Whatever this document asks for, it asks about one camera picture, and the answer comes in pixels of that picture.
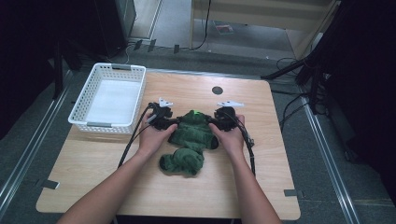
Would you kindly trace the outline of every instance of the human arm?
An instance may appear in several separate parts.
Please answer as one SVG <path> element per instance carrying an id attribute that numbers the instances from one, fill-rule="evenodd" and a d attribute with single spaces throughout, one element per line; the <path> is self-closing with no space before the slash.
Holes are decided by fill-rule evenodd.
<path id="1" fill-rule="evenodd" d="M 245 123 L 244 116 L 237 117 Z M 241 131 L 235 128 L 223 132 L 212 123 L 209 124 L 209 128 L 222 143 L 230 158 L 243 223 L 281 223 L 245 160 L 243 152 L 245 142 Z"/>
<path id="2" fill-rule="evenodd" d="M 147 126 L 147 118 L 144 117 L 140 130 Z M 70 207 L 58 223 L 110 223 L 146 162 L 176 128 L 174 124 L 165 131 L 145 129 L 132 158 Z"/>

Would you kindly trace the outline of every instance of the basket handle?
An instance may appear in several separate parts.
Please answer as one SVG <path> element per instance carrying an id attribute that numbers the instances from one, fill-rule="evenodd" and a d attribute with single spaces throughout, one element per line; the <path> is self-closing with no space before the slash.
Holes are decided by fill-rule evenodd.
<path id="1" fill-rule="evenodd" d="M 111 123 L 87 122 L 89 127 L 112 128 Z"/>
<path id="2" fill-rule="evenodd" d="M 119 64 L 119 63 L 113 63 L 111 64 L 112 69 L 120 69 L 120 70 L 131 70 L 131 65 L 130 64 Z"/>

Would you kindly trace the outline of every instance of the black wire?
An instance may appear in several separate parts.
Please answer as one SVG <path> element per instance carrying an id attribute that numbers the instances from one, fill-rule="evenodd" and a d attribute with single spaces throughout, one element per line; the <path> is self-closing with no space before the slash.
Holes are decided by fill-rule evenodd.
<path id="1" fill-rule="evenodd" d="M 248 136 L 248 130 L 246 129 L 245 125 L 241 122 L 241 120 L 239 119 L 234 119 L 231 115 L 222 112 L 221 113 L 227 115 L 235 124 L 236 127 L 238 127 L 238 129 L 241 131 L 242 133 L 242 137 L 245 140 L 245 143 L 247 144 L 247 151 L 250 157 L 250 169 L 251 172 L 256 176 L 256 166 L 254 163 L 254 153 L 253 153 L 253 149 L 251 148 L 251 143 L 249 141 L 250 137 Z"/>
<path id="2" fill-rule="evenodd" d="M 273 93 L 279 93 L 279 94 L 286 94 L 286 95 L 300 95 L 300 92 L 288 92 L 288 91 L 277 91 L 277 90 L 271 90 Z"/>
<path id="3" fill-rule="evenodd" d="M 287 115 L 286 117 L 285 117 L 285 119 L 283 120 L 283 123 L 286 121 L 286 120 L 288 120 L 289 118 L 291 118 L 291 116 L 293 115 L 293 114 L 295 114 L 295 113 L 297 113 L 300 109 L 302 109 L 305 105 L 308 105 L 309 103 L 305 103 L 305 104 L 303 104 L 303 105 L 300 105 L 299 107 L 297 107 L 296 109 L 294 109 L 289 115 Z"/>
<path id="4" fill-rule="evenodd" d="M 306 63 L 306 58 L 304 58 L 303 62 L 304 62 L 304 65 L 305 65 L 306 67 L 310 68 L 310 69 L 315 69 L 315 68 L 316 68 L 316 66 L 311 66 L 311 65 L 309 65 L 308 63 Z"/>
<path id="5" fill-rule="evenodd" d="M 206 37 L 207 37 L 207 22 L 209 20 L 209 12 L 210 12 L 210 5 L 212 4 L 212 0 L 209 0 L 209 6 L 207 7 L 207 14 L 206 14 L 206 23 L 205 23 L 205 38 L 204 41 L 202 41 L 201 45 L 198 46 L 197 48 L 193 48 L 191 50 L 197 50 L 199 49 L 206 41 Z"/>
<path id="6" fill-rule="evenodd" d="M 150 106 L 151 106 L 151 104 L 148 104 L 148 106 L 147 106 L 146 109 L 143 111 L 142 115 L 140 116 L 140 119 L 139 119 L 139 121 L 137 122 L 136 126 L 134 127 L 134 132 L 132 133 L 131 139 L 129 140 L 128 144 L 126 145 L 126 147 L 125 147 L 125 149 L 124 149 L 124 152 L 122 153 L 122 156 L 121 156 L 121 159 L 120 159 L 118 168 L 120 168 L 120 167 L 122 166 L 123 162 L 125 161 L 125 157 L 126 157 L 126 155 L 128 154 L 128 151 L 129 151 L 129 149 L 130 149 L 130 147 L 131 147 L 131 144 L 132 144 L 132 142 L 133 142 L 133 141 L 136 139 L 136 137 L 137 137 L 137 136 L 134 136 L 134 135 L 136 134 L 137 130 L 139 129 L 140 123 L 142 122 L 143 117 L 145 117 L 146 112 L 149 110 Z"/>
<path id="7" fill-rule="evenodd" d="M 327 110 L 327 98 L 328 98 L 328 93 L 326 91 L 326 89 L 319 84 L 318 85 L 318 92 L 317 92 L 317 97 L 314 101 L 315 103 L 315 110 L 317 112 L 318 115 L 328 115 L 328 110 Z M 318 110 L 318 105 L 321 106 L 321 110 L 324 112 L 319 112 Z"/>
<path id="8" fill-rule="evenodd" d="M 281 59 L 279 59 L 279 60 L 276 61 L 276 68 L 277 68 L 278 70 L 281 70 L 280 67 L 279 67 L 280 61 L 285 60 L 285 59 L 292 59 L 292 61 L 290 62 L 289 65 L 291 65 L 291 64 L 297 62 L 297 60 L 296 60 L 295 58 L 281 58 Z"/>
<path id="9" fill-rule="evenodd" d="M 143 131 L 145 131 L 148 127 L 151 127 L 152 125 L 149 124 L 148 126 L 144 127 L 142 130 L 140 130 L 140 132 L 134 137 L 134 140 L 139 136 L 139 134 L 141 134 Z"/>
<path id="10" fill-rule="evenodd" d="M 148 44 L 141 44 L 141 47 L 150 47 Z M 154 46 L 155 49 L 174 49 L 174 47 Z M 189 48 L 179 48 L 180 50 L 191 50 Z"/>
<path id="11" fill-rule="evenodd" d="M 293 111 L 290 115 L 288 115 L 288 116 L 286 117 L 286 111 L 288 110 L 288 107 L 289 107 L 293 102 L 295 102 L 296 100 L 298 100 L 300 97 L 305 96 L 305 95 L 307 95 L 307 93 L 301 93 L 301 94 L 299 94 L 296 98 L 294 98 L 292 101 L 290 101 L 290 102 L 285 106 L 285 109 L 283 110 L 282 120 L 279 122 L 279 124 L 280 124 L 280 131 L 281 131 L 281 132 L 283 132 L 283 127 L 284 127 L 284 124 L 285 124 L 286 120 L 289 119 L 289 118 L 291 117 L 291 115 L 293 115 L 295 112 L 298 111 L 298 110 L 297 110 L 297 111 Z"/>

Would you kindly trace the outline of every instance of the fingers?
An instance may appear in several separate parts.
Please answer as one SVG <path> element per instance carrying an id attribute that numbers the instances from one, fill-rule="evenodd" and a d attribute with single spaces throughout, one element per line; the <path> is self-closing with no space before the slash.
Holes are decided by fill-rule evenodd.
<path id="1" fill-rule="evenodd" d="M 143 116 L 142 119 L 142 125 L 146 124 L 148 119 L 149 119 L 150 114 L 146 113 L 145 116 Z"/>
<path id="2" fill-rule="evenodd" d="M 210 130 L 212 130 L 212 133 L 217 138 L 219 138 L 219 135 L 221 134 L 221 130 L 219 130 L 219 128 L 216 125 L 214 125 L 213 123 L 209 123 L 208 125 L 209 125 Z"/>
<path id="3" fill-rule="evenodd" d="M 168 133 L 169 135 L 174 132 L 177 129 L 177 124 L 172 124 L 171 126 L 169 126 L 168 129 L 165 130 L 166 133 Z"/>
<path id="4" fill-rule="evenodd" d="M 245 116 L 243 115 L 236 115 L 236 117 L 241 121 L 241 123 L 245 124 Z"/>

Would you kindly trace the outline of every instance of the forearm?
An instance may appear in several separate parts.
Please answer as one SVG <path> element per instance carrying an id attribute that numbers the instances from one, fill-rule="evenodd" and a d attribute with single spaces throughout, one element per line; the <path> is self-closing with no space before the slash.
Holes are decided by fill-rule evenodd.
<path id="1" fill-rule="evenodd" d="M 110 223 L 148 159 L 149 155 L 136 153 L 75 203 L 58 223 Z"/>
<path id="2" fill-rule="evenodd" d="M 244 224 L 281 223 L 243 155 L 230 155 Z"/>

